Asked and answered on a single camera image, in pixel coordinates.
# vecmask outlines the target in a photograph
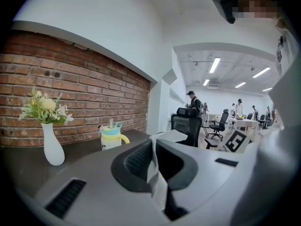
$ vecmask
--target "mesh chair back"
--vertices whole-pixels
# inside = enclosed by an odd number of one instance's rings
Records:
[[[229,116],[228,110],[225,109],[223,111],[223,114],[222,114],[222,117],[221,117],[221,120],[220,120],[220,131],[225,130],[225,123],[226,123],[226,120],[227,120],[228,116]]]
[[[198,147],[198,135],[201,125],[202,119],[200,117],[171,116],[171,129],[188,136],[185,141],[179,142],[184,145]]]

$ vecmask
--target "yellow flower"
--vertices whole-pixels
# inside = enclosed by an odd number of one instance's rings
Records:
[[[41,107],[53,111],[55,110],[55,102],[52,99],[45,98],[42,100]]]

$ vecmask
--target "paper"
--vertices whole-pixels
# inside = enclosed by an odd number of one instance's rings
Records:
[[[183,141],[187,139],[187,135],[177,131],[171,130],[164,133],[156,134],[150,136],[152,142],[152,161],[148,168],[147,182],[151,185],[152,198],[154,202],[158,205],[159,210],[164,210],[167,198],[167,182],[164,180],[163,176],[159,171],[158,159],[156,155],[156,142],[157,139],[163,139],[170,142]]]

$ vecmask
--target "gray desk surface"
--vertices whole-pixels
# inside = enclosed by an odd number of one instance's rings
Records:
[[[122,132],[130,142],[148,139],[149,135],[131,129]],[[44,147],[3,147],[4,165],[15,186],[33,197],[36,192],[54,175],[79,159],[102,150],[100,138],[62,145],[65,161],[61,166],[52,166],[46,160]]]

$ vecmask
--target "white vase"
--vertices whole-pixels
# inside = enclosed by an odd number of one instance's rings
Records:
[[[55,137],[53,132],[53,123],[42,124],[44,132],[44,153],[51,165],[59,166],[65,160],[65,154],[61,144]]]

